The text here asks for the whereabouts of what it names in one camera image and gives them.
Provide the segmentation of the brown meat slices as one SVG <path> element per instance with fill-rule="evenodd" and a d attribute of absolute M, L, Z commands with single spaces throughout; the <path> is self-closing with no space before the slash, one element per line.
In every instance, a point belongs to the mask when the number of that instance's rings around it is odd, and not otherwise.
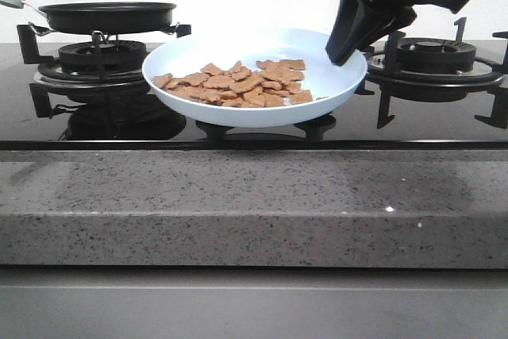
<path fill-rule="evenodd" d="M 222 70 L 209 63 L 183 77 L 171 73 L 154 78 L 162 91 L 192 102 L 234 108 L 274 108 L 314 101 L 314 94 L 302 88 L 304 60 L 257 60 L 257 69 L 239 60 Z"/>

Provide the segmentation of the light blue plate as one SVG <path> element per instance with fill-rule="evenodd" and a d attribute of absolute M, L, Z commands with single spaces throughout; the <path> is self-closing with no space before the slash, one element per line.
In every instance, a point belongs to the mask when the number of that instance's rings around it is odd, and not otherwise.
<path fill-rule="evenodd" d="M 366 75 L 359 52 L 342 66 L 332 64 L 327 40 L 301 29 L 189 35 L 156 48 L 142 71 L 162 103 L 196 121 L 242 128 L 293 125 L 344 104 Z"/>

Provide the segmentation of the black frying pan green handle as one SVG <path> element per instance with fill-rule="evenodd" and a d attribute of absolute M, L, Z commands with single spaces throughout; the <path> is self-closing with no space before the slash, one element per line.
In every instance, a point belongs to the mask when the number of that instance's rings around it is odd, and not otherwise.
<path fill-rule="evenodd" d="M 49 33 L 104 35 L 176 32 L 179 24 L 172 23 L 173 3 L 164 2 L 81 2 L 40 6 L 34 8 L 48 25 L 28 24 L 38 36 Z"/>

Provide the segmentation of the right black gas burner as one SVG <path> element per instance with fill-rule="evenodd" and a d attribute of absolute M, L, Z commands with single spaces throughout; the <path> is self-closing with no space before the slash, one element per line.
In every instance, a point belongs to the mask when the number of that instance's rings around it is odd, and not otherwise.
<path fill-rule="evenodd" d="M 388 97 L 423 102 L 451 102 L 500 87 L 507 58 L 498 64 L 479 56 L 476 46 L 463 41 L 466 20 L 455 21 L 452 40 L 391 33 L 382 49 L 364 53 L 367 80 Z"/>

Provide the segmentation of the black gas burner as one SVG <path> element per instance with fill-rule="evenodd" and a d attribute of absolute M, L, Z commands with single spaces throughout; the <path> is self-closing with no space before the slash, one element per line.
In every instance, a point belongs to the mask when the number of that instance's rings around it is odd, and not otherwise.
<path fill-rule="evenodd" d="M 455 21 L 452 40 L 391 33 L 382 49 L 364 53 L 367 80 L 388 97 L 423 102 L 451 102 L 500 87 L 507 58 L 498 64 L 479 56 L 476 46 L 463 41 L 466 20 Z"/>
<path fill-rule="evenodd" d="M 94 31 L 90 41 L 64 45 L 57 49 L 55 56 L 42 56 L 37 36 L 50 32 L 33 23 L 17 26 L 24 63 L 37 65 L 34 83 L 55 93 L 146 84 L 141 73 L 148 55 L 146 44 L 111 39 Z"/>

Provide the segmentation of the left black gas burner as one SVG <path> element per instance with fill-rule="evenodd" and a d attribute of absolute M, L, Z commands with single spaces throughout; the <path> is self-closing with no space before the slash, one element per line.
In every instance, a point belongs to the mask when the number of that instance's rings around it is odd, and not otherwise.
<path fill-rule="evenodd" d="M 94 31 L 90 41 L 64 45 L 57 49 L 55 56 L 42 56 L 37 36 L 50 32 L 33 23 L 17 26 L 24 63 L 37 65 L 34 83 L 55 93 L 146 84 L 141 73 L 148 55 L 146 44 L 111 39 Z"/>

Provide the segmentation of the black glass gas cooktop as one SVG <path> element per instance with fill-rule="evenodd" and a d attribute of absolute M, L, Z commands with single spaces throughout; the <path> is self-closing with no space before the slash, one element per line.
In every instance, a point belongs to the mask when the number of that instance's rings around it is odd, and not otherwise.
<path fill-rule="evenodd" d="M 435 92 L 368 79 L 332 113 L 297 125 L 227 129 L 170 111 L 146 87 L 75 94 L 36 83 L 17 44 L 1 46 L 4 150 L 504 149 L 507 79 Z"/>

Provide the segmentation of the grey cabinet front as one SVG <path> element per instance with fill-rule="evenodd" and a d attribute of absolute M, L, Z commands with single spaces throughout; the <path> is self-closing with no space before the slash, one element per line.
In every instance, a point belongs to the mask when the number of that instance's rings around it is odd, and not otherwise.
<path fill-rule="evenodd" d="M 505 272 L 5 267 L 4 338 L 504 338 Z"/>

